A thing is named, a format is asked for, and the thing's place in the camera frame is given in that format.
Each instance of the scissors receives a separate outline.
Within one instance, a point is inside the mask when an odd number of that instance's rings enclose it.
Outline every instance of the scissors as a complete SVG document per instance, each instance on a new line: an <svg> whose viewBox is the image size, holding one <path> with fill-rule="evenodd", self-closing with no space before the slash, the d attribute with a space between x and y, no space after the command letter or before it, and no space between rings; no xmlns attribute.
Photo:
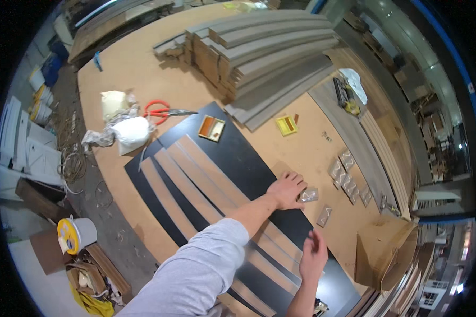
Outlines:
<svg viewBox="0 0 476 317"><path fill-rule="evenodd" d="M148 110L148 107L154 104L161 104L164 105L165 108L162 109L155 109L155 110ZM170 105L165 102L164 100L152 100L145 106L145 113L143 117L152 116L152 117L161 117L159 121L155 122L156 125L159 125L167 120L168 117L172 116L190 116L195 115L198 112L190 111L190 110L182 110L182 109L170 109Z"/></svg>

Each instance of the gray sleeve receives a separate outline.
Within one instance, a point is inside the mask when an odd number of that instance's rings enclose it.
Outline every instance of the gray sleeve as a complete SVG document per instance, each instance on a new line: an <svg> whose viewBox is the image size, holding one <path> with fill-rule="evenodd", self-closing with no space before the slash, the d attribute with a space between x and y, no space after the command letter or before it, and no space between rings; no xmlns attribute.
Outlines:
<svg viewBox="0 0 476 317"><path fill-rule="evenodd" d="M234 219L206 227L167 259L118 315L205 315L231 286L248 240L247 229Z"/></svg>

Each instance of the black board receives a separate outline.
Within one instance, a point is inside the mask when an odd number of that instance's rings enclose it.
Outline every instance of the black board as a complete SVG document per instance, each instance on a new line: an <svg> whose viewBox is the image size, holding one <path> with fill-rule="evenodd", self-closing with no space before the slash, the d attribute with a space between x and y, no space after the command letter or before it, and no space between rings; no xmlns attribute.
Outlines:
<svg viewBox="0 0 476 317"><path fill-rule="evenodd" d="M199 130L205 115L226 122L224 131L218 143L197 135L197 131ZM197 212L197 210L188 202L153 158L159 149L168 148L186 134L198 144L198 146L210 157L210 159L212 159L212 161L215 162L222 172L224 172L250 200L254 200L266 193L268 186L276 180L273 172L268 168L265 162L263 162L259 154L257 154L241 132L235 127L231 118L229 118L215 102L201 108L197 115L187 117L175 127L166 131L156 141L151 143L145 150L144 154L144 158L152 158L152 161L154 162L155 167L159 170L159 174L164 180L167 188L196 230L203 230L209 225L209 223L203 219L199 212ZM138 190L138 193L143 198L148 208L152 211L160 225L162 225L178 246L182 246L187 243L187 240L160 204L143 173L138 172L140 156L141 154L136 155L129 163L127 163L125 170ZM313 229L313 226L299 209L275 211L269 219L299 248L303 247L303 242L308 236L308 232ZM250 247L257 248L254 243L250 243ZM275 262L272 258L268 256L265 257L275 265L275 267L284 272L288 278L299 283L299 279L296 276L287 272L286 269ZM330 254L324 271L325 274L319 282L319 288L321 290L318 290L318 293L323 296L323 298L320 299L330 307L330 310L325 314L325 317L345 316L360 300L360 295L356 292L353 284L349 281L349 278L332 254ZM267 276L249 263L246 263L237 270L236 277L269 307L275 310L278 316L285 315L286 309L293 297L290 293L271 281ZM235 292L229 291L229 294L245 304L248 308L254 310L242 298L240 298L240 296L235 294Z"/></svg>

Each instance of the cardboard box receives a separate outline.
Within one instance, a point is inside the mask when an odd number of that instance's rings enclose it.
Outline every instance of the cardboard box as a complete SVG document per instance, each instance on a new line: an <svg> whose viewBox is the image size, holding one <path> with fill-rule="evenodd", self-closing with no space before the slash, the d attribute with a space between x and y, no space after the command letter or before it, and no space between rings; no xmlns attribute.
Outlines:
<svg viewBox="0 0 476 317"><path fill-rule="evenodd" d="M85 292L89 295L97 295L106 290L106 283L104 283L104 279L100 275L99 269L96 265L86 263L86 262L76 262L67 264L67 277L69 278L72 287L77 289L79 292ZM86 290L81 288L79 285L79 271L85 271L90 279L90 282L93 285L93 291Z"/></svg>
<svg viewBox="0 0 476 317"><path fill-rule="evenodd" d="M72 261L72 256L60 249L56 227L32 234L30 243L46 275L64 270L65 264Z"/></svg>
<svg viewBox="0 0 476 317"><path fill-rule="evenodd" d="M358 230L357 283L389 291L403 277L413 260L418 225L390 215L380 215Z"/></svg>
<svg viewBox="0 0 476 317"><path fill-rule="evenodd" d="M130 284L123 278L120 272L115 268L111 260L106 256L104 251L100 248L98 244L90 244L86 247L86 250L91 257L97 262L99 269L102 274L107 276L113 284L116 286L120 294L122 295L123 302L127 304L133 298L132 296L132 287Z"/></svg>

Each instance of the human hand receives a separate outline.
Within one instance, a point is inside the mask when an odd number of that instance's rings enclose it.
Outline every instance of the human hand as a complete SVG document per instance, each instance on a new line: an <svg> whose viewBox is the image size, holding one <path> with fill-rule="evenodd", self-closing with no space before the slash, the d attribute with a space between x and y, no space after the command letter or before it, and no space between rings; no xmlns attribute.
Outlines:
<svg viewBox="0 0 476 317"><path fill-rule="evenodd" d="M296 172L283 172L280 178L273 182L267 189L267 194L272 195L277 201L277 209L303 209L305 205L296 201L296 198L308 184L303 181L303 176Z"/></svg>
<svg viewBox="0 0 476 317"><path fill-rule="evenodd" d="M316 230L309 232L309 238L303 244L303 255L300 261L301 279L318 281L321 272L328 261L326 242Z"/></svg>

